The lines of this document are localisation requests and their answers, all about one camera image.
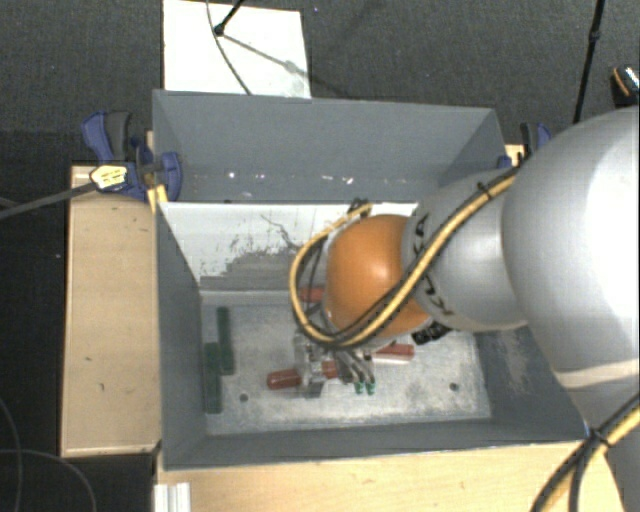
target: blue clamp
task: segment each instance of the blue clamp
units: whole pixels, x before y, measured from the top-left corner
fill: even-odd
[[[520,165],[521,160],[526,160],[535,151],[540,149],[542,146],[545,146],[551,140],[551,131],[542,123],[536,123],[535,125],[530,123],[521,123],[520,132],[522,133],[524,154],[518,155],[518,162],[516,162],[516,165]],[[511,157],[509,155],[500,155],[496,168],[510,169],[511,167],[513,167],[513,160]]]
[[[161,155],[155,162],[153,152],[139,139],[129,140],[127,128],[131,115],[128,112],[98,111],[87,117],[81,125],[85,144],[98,158],[101,165],[118,163],[127,169],[126,185],[114,190],[138,201],[146,202],[145,175],[153,175],[153,183],[162,183],[167,189],[169,201],[176,201],[182,188],[182,168],[178,154],[171,151]],[[127,158],[129,148],[135,161]]]

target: gray bin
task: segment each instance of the gray bin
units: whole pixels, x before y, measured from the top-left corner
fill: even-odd
[[[423,195],[495,168],[504,145],[493,111],[165,91],[153,107],[155,149],[177,151],[185,173],[180,201],[157,216],[166,469],[583,436],[526,328],[420,347],[411,365],[379,367],[373,397],[332,382],[305,400],[264,384],[293,361],[292,245],[354,196],[408,212]],[[236,374],[221,379],[222,413],[208,415],[203,344],[217,337],[219,306],[230,311]]]

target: yellow cable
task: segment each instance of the yellow cable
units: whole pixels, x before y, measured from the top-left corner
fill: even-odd
[[[620,421],[620,423],[615,427],[611,434],[609,434],[609,437],[607,437],[607,443],[610,446],[615,446],[622,438],[624,438],[638,425],[640,425],[640,406],[634,407],[631,413],[629,413],[623,420]],[[587,468],[596,457],[598,457],[599,455],[605,455],[608,449],[609,447],[606,444],[600,444],[600,446],[598,446],[595,453],[593,454],[593,457],[589,459]],[[569,488],[571,487],[571,479],[573,478],[574,473],[575,469],[572,469],[562,478],[562,480],[560,480],[556,488],[547,498],[546,506],[544,507],[545,510],[551,510],[558,499],[560,499],[560,497],[569,490]]]
[[[429,267],[435,256],[438,254],[440,249],[445,245],[445,243],[449,240],[451,235],[458,229],[467,219],[473,216],[480,208],[482,208],[486,203],[488,203],[493,198],[502,194],[506,191],[514,182],[515,176],[510,176],[500,181],[496,185],[486,190],[486,194],[482,194],[478,196],[475,200],[469,203],[465,208],[460,210],[452,219],[450,219],[442,229],[442,232],[436,237],[431,246],[424,253],[416,268],[411,272],[408,276],[407,280],[402,284],[398,292],[394,295],[394,297],[389,301],[389,303],[385,306],[385,308],[380,312],[380,314],[376,315],[375,318],[371,320],[371,322],[364,328],[362,331],[357,333],[355,336],[349,338],[348,340],[341,343],[341,346],[350,346],[358,343],[359,341],[364,340],[376,330],[378,330],[396,311],[400,305],[404,302],[404,300],[409,296],[414,286],[418,283],[418,281],[422,278],[424,271]],[[319,239],[327,236],[333,230],[339,228],[340,226],[347,223],[356,215],[359,210],[371,209],[372,205],[365,205],[354,212],[351,212],[346,217],[341,218],[327,229],[323,230],[316,236],[314,236],[309,242],[307,242],[300,252],[296,255],[292,265],[291,271],[289,273],[289,293],[291,295],[291,301],[293,304],[293,311],[296,315],[299,323],[304,326],[308,333],[310,333],[316,340],[326,343],[334,343],[335,337],[327,336],[322,334],[317,329],[315,329],[306,316],[304,310],[302,309],[302,305],[298,298],[298,291],[296,289],[296,274],[298,272],[298,267],[302,261],[302,258],[307,254],[311,246],[317,242]]]
[[[314,329],[313,326],[309,322],[309,318],[307,317],[307,315],[305,314],[304,310],[302,309],[302,304],[300,303],[300,299],[298,297],[298,289],[297,289],[297,286],[296,286],[296,276],[297,276],[297,273],[298,273],[298,268],[300,267],[300,264],[302,263],[302,260],[304,259],[304,257],[307,255],[307,253],[309,252],[309,250],[311,249],[311,247],[314,244],[316,244],[319,240],[327,237],[329,234],[331,234],[336,229],[341,228],[347,222],[349,222],[350,220],[354,219],[355,217],[358,217],[358,216],[362,215],[363,213],[371,212],[372,208],[373,208],[373,204],[372,203],[367,203],[367,204],[365,204],[365,205],[363,205],[363,206],[361,206],[359,208],[356,208],[352,212],[349,212],[347,215],[341,217],[336,222],[334,222],[333,224],[331,224],[327,228],[323,229],[322,231],[320,231],[319,233],[314,235],[306,244],[304,244],[302,246],[302,248],[298,251],[298,253],[296,254],[295,258],[293,259],[293,262],[291,263],[291,269],[289,270],[289,295],[291,296],[291,302],[292,302],[292,305],[293,305],[293,311],[294,311],[296,317],[298,318],[298,321],[309,332],[312,332],[314,337],[316,339],[320,340],[320,341],[325,341],[326,343],[332,343],[334,341],[334,339],[333,339],[333,337],[326,336],[326,335],[322,334],[321,332],[319,332],[318,330]]]

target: bin floor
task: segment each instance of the bin floor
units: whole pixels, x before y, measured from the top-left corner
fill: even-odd
[[[315,399],[302,398],[295,389],[272,391],[267,374],[294,366],[291,308],[266,303],[260,294],[242,305],[229,304],[225,295],[209,292],[202,303],[204,343],[217,341],[216,308],[229,308],[236,364],[234,375],[222,377],[222,413],[207,415],[209,435],[490,417],[469,333],[453,332],[416,347],[408,364],[376,363],[373,396],[356,395],[352,385],[337,379]]]

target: clamp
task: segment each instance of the clamp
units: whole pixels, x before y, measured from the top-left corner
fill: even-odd
[[[154,160],[142,141],[128,137],[129,112],[98,111],[81,124],[85,144],[96,154],[100,166],[90,177],[100,192],[114,192],[147,202],[147,191],[166,187],[167,198],[175,201],[182,187],[182,168],[178,154],[163,153]]]

